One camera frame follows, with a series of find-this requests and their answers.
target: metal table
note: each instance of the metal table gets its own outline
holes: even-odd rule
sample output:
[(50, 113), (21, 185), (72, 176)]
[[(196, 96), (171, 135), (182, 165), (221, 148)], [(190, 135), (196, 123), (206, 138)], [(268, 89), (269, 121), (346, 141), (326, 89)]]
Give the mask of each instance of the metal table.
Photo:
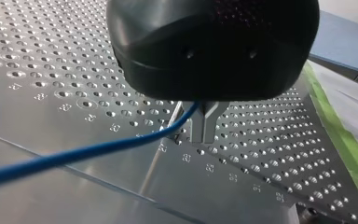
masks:
[[(133, 90), (101, 0), (0, 1), (0, 165), (151, 133), (175, 102)], [(293, 223), (294, 204), (358, 223), (358, 191), (300, 79), (233, 102), (215, 142), (162, 139), (0, 187), (0, 223)]]

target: blue wire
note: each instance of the blue wire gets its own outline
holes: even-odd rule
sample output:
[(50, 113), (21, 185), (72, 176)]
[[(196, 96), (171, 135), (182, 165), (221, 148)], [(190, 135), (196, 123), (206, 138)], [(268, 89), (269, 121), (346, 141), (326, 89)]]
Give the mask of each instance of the blue wire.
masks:
[(0, 184), (20, 179), (28, 175), (34, 175), (57, 166), (63, 166), (67, 163), (83, 161), (85, 159), (102, 156), (104, 154), (117, 152), (130, 147), (139, 147), (157, 141), (160, 138), (169, 135), (170, 133), (174, 133), (182, 125), (184, 125), (187, 119), (193, 115), (199, 105), (199, 103), (194, 103), (191, 108), (185, 112), (185, 114), (172, 126), (156, 133), (150, 133), (140, 137), (120, 139), (114, 142), (101, 143), (89, 147), (81, 147), (70, 151), (56, 153), (50, 156), (36, 158), (30, 161), (0, 167)]

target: perforated metal sheet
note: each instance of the perforated metal sheet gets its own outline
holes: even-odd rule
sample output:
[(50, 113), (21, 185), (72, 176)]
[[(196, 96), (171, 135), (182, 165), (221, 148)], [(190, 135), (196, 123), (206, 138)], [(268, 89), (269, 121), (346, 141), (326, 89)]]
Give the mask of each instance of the perforated metal sheet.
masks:
[[(124, 80), (104, 9), (100, 0), (0, 1), (2, 141), (43, 155), (151, 133), (170, 118), (175, 102), (144, 97)], [(177, 144), (72, 167), (184, 219), (287, 223), (287, 209), (302, 202), (358, 222), (356, 187), (301, 81), (270, 101), (232, 103), (217, 123), (212, 145), (189, 144), (183, 131)], [(256, 215), (263, 209), (270, 217)]]

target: black device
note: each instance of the black device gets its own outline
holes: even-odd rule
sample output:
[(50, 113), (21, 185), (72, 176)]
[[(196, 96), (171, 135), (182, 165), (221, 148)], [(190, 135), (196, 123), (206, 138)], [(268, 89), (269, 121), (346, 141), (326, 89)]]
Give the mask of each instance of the black device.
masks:
[(264, 100), (289, 89), (319, 24), (317, 0), (109, 0), (127, 82), (166, 100)]

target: green edge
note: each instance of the green edge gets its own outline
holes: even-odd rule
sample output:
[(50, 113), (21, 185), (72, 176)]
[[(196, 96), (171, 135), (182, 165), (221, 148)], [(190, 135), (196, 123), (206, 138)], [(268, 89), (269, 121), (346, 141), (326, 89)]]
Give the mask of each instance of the green edge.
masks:
[(316, 111), (358, 188), (358, 142), (342, 125), (309, 63), (304, 65), (303, 74), (308, 80), (310, 97)]

